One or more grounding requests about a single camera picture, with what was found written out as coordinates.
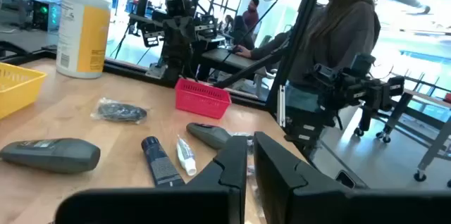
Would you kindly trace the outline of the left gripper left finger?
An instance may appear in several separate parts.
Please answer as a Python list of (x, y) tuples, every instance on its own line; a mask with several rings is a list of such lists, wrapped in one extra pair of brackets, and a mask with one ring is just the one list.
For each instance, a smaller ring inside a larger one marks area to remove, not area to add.
[(247, 140), (232, 136), (187, 184), (185, 209), (191, 224), (244, 224)]

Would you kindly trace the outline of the black aluminium rig frame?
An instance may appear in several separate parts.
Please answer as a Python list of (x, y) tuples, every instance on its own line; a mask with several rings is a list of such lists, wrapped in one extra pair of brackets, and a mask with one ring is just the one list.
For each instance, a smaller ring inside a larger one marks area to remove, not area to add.
[[(239, 77), (247, 77), (251, 73), (254, 72), (254, 70), (264, 67), (267, 64), (275, 63), (276, 60), (281, 59), (280, 62), (280, 69), (281, 70), (287, 70), (287, 71), (281, 71), (279, 70), (279, 73), (282, 73), (281, 75), (276, 77), (275, 84), (278, 84), (279, 86), (277, 89), (278, 92), (278, 108), (277, 108), (277, 121), (278, 124), (281, 127), (286, 127), (288, 125), (287, 116), (285, 114), (286, 112), (286, 103), (285, 103), (285, 97), (282, 97), (282, 90), (280, 90), (282, 87), (285, 89), (285, 80), (287, 79), (288, 73), (290, 69), (283, 69), (285, 66), (290, 67), (289, 63), (292, 63), (296, 57), (297, 51), (299, 49), (299, 45), (302, 42), (302, 39), (304, 38), (306, 32), (307, 32), (307, 25), (308, 21), (313, 13), (314, 9), (314, 0), (303, 0), (300, 5), (299, 9), (305, 10), (304, 15), (298, 15), (297, 23), (291, 30), (291, 34), (285, 38), (285, 41), (283, 44), (279, 46), (278, 49), (275, 51), (272, 51), (270, 55), (259, 59), (256, 62), (253, 62), (250, 66), (245, 67), (242, 70), (239, 70), (238, 73), (233, 74), (232, 76), (226, 78), (223, 81), (220, 81), (219, 83), (213, 84), (213, 87), (219, 87), (219, 89), (225, 89), (226, 87), (231, 86), (233, 83), (236, 83), (239, 80)], [(39, 51), (37, 53), (31, 53), (31, 54), (16, 54), (6, 57), (0, 58), (0, 65), (6, 64), (8, 66), (15, 66), (18, 67), (22, 64), (37, 61), (39, 59), (43, 58), (50, 58), (55, 59), (56, 55), (54, 53), (51, 53), (49, 51)], [(104, 70), (107, 73), (111, 73), (114, 75), (119, 75), (123, 77), (128, 77), (134, 80), (139, 80), (142, 82), (147, 82), (155, 85), (161, 85), (164, 87), (175, 87), (175, 83), (165, 81), (163, 79), (156, 79), (152, 77), (148, 77), (144, 74), (144, 69), (139, 68), (132, 68), (132, 66), (126, 66), (125, 64), (119, 64), (118, 62), (114, 61), (107, 61), (106, 65), (104, 66)], [(261, 104), (260, 102), (252, 102), (252, 101), (246, 101), (246, 100), (238, 100), (240, 103), (243, 104), (249, 104), (250, 106), (256, 106), (256, 108), (263, 108), (263, 109), (275, 109), (275, 106), (270, 106), (273, 104), (270, 104), (271, 99), (275, 98), (273, 97), (276, 90), (274, 88), (271, 90), (270, 93), (270, 99), (268, 100), (267, 104)]]

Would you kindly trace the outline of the grey desk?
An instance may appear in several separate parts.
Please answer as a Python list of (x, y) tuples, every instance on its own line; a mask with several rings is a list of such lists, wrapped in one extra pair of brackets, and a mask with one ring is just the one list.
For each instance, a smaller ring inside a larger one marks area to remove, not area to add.
[(236, 74), (256, 62), (236, 54), (229, 54), (227, 49), (212, 49), (200, 55), (197, 77), (199, 79), (205, 79), (213, 69), (229, 74)]

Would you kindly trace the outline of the person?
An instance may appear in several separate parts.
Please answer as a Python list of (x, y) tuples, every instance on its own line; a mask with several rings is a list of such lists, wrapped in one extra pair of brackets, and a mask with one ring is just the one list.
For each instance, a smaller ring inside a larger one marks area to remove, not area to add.
[(252, 35), (248, 34), (248, 27), (245, 24), (244, 18), (239, 15), (235, 18), (232, 30), (229, 35), (232, 37), (233, 44), (241, 45), (248, 50), (254, 49), (254, 41)]
[(248, 30), (252, 30), (259, 20), (259, 0), (250, 0), (247, 10), (242, 14)]
[(310, 112), (321, 110), (318, 87), (304, 79), (316, 64), (349, 68), (357, 54), (370, 54), (380, 32), (373, 0), (328, 0), (313, 12), (290, 66), (285, 101)]

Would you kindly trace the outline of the yellow plastic basket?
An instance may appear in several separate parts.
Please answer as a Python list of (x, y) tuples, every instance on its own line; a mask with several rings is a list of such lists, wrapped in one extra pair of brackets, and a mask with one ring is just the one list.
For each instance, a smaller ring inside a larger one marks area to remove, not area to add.
[(37, 100), (46, 73), (0, 63), (0, 119)]

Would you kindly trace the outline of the white wipes canister yellow label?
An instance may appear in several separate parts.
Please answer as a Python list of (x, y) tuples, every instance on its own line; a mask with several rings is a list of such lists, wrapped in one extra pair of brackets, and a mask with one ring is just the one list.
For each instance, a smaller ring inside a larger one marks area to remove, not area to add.
[(56, 70), (82, 79), (101, 76), (111, 18), (111, 0), (61, 0)]

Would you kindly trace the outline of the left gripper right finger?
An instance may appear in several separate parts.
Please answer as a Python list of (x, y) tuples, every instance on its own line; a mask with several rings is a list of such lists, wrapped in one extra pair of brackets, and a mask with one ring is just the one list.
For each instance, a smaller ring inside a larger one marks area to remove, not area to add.
[(268, 224), (344, 224), (348, 188), (263, 132), (254, 133), (254, 166)]

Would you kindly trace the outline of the grey travel bottle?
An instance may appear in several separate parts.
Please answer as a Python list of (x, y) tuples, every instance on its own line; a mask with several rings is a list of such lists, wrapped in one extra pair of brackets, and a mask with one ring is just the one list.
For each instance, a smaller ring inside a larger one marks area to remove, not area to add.
[(215, 125), (188, 123), (186, 130), (215, 150), (223, 148), (228, 139), (231, 138), (231, 134), (225, 129)]
[(83, 173), (97, 167), (101, 149), (83, 139), (12, 142), (0, 150), (3, 161), (54, 173)]

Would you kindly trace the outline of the dark blue tube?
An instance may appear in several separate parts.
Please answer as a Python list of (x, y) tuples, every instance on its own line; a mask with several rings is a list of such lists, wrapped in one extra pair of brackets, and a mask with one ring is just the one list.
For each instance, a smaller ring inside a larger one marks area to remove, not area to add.
[(156, 137), (146, 137), (142, 140), (141, 147), (155, 187), (179, 187), (185, 185), (184, 180)]

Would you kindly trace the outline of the red plastic basket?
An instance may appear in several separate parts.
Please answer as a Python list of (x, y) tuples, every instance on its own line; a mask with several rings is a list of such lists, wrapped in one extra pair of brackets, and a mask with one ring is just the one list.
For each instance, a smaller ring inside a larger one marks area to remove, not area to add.
[(180, 78), (175, 85), (175, 107), (197, 115), (220, 119), (231, 104), (229, 92)]

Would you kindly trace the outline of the black sponge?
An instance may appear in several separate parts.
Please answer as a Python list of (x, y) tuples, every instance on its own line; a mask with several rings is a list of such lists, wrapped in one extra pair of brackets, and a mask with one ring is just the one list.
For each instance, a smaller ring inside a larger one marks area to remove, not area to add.
[(121, 103), (105, 97), (98, 100), (91, 118), (115, 123), (141, 123), (147, 118), (147, 110), (139, 106)]

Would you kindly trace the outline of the small white toothpaste tube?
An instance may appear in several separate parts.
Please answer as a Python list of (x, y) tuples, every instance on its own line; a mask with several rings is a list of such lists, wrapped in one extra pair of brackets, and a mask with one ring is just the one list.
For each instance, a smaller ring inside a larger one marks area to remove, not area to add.
[(194, 154), (189, 144), (180, 135), (178, 135), (176, 151), (179, 162), (183, 169), (189, 176), (194, 176), (197, 173)]

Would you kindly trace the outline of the computer tower green light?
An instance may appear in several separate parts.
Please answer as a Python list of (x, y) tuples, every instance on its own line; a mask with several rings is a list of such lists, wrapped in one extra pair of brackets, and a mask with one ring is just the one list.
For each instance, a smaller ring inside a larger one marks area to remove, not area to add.
[(61, 5), (41, 1), (32, 2), (32, 27), (34, 29), (54, 32), (59, 29)]

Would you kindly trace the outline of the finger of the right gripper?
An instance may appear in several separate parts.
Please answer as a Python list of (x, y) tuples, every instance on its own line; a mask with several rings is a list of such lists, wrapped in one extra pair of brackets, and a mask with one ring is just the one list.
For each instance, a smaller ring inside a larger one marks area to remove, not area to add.
[(174, 29), (166, 26), (165, 29), (166, 40), (166, 64), (168, 66), (166, 76), (178, 76), (179, 75), (179, 58), (177, 50), (177, 37), (175, 36)]
[(192, 58), (192, 40), (193, 40), (193, 30), (187, 26), (180, 26), (181, 35), (181, 56), (182, 56), (182, 76), (191, 76), (190, 61)]

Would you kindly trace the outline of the grey wheeled table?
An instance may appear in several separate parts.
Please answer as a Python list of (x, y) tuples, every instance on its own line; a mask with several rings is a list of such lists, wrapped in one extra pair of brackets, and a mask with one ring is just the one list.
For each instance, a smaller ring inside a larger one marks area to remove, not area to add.
[[(451, 90), (424, 81), (421, 77), (414, 79), (405, 76), (405, 82), (413, 82), (413, 89), (405, 89), (397, 101), (392, 101), (393, 107), (387, 113), (377, 113), (376, 119), (384, 123), (383, 129), (375, 134), (375, 138), (388, 144), (392, 141), (393, 130), (409, 133), (413, 140), (427, 148), (420, 160), (414, 179), (417, 182), (426, 180), (426, 169), (434, 159), (451, 161), (451, 114), (442, 121), (424, 113), (427, 106), (443, 108), (451, 112)], [(421, 126), (413, 127), (401, 121), (403, 115), (438, 130), (435, 137), (429, 137), (421, 132)]]

